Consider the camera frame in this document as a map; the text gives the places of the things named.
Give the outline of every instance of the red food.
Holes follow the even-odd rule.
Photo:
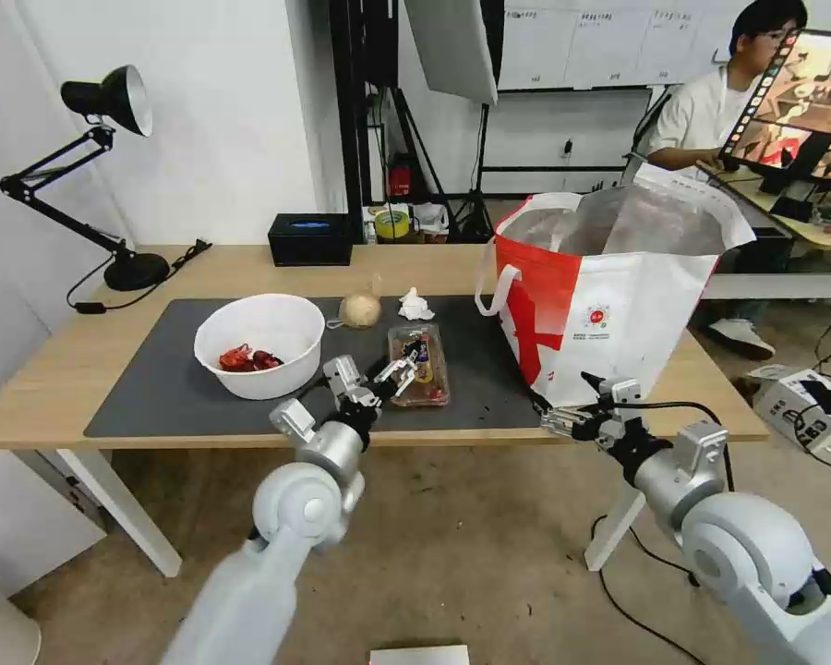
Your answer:
[[[252,355],[252,361],[255,363],[256,369],[274,369],[283,364],[282,360],[267,351],[256,351]]]
[[[219,367],[224,371],[251,372],[280,367],[283,361],[267,351],[256,351],[249,345],[240,345],[219,356]]]
[[[219,366],[225,371],[252,371],[252,369],[245,369],[247,363],[250,362],[250,351],[247,344],[226,351],[219,356]]]

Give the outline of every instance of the black table mat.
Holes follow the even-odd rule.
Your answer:
[[[340,298],[312,298],[327,319]],[[230,394],[194,358],[194,334],[213,311],[230,300],[174,300],[158,319],[84,432],[88,437],[173,437],[268,434],[268,414],[283,399],[253,402]],[[477,312],[470,296],[434,296],[440,340],[450,373],[451,400],[442,408],[400,409],[388,405],[375,430],[512,429],[537,427],[520,370],[495,318]],[[381,300],[379,323],[365,331],[327,330],[321,364],[350,354],[364,371],[387,354],[398,316],[395,297]],[[319,422],[333,409],[329,390],[303,400]]]

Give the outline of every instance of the lamp base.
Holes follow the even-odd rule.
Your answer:
[[[104,283],[115,291],[140,291],[169,276],[169,263],[158,254],[116,257],[104,271]]]

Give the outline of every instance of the plastic food container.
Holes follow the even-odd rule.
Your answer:
[[[450,402],[450,378],[440,343],[440,328],[433,323],[420,323],[391,328],[388,331],[388,353],[391,359],[403,357],[403,349],[412,342],[420,343],[415,364],[415,381],[400,397],[391,400],[398,406],[445,406]]]
[[[298,390],[314,376],[325,327],[323,313],[303,297],[243,298],[217,309],[197,328],[194,357],[238,397],[273,399]],[[219,356],[241,344],[272,353],[283,365],[245,373],[224,371]]]

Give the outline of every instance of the table leg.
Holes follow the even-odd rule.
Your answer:
[[[182,558],[163,532],[153,523],[145,509],[123,484],[99,451],[56,451],[71,467],[74,475],[88,487],[107,511],[136,542],[148,558],[167,577],[178,575]]]
[[[616,505],[609,511],[607,518],[597,525],[594,539],[588,549],[584,551],[584,562],[587,564],[589,571],[596,573],[603,568],[609,555],[615,551],[645,504],[646,497],[644,494],[625,483],[624,491]]]

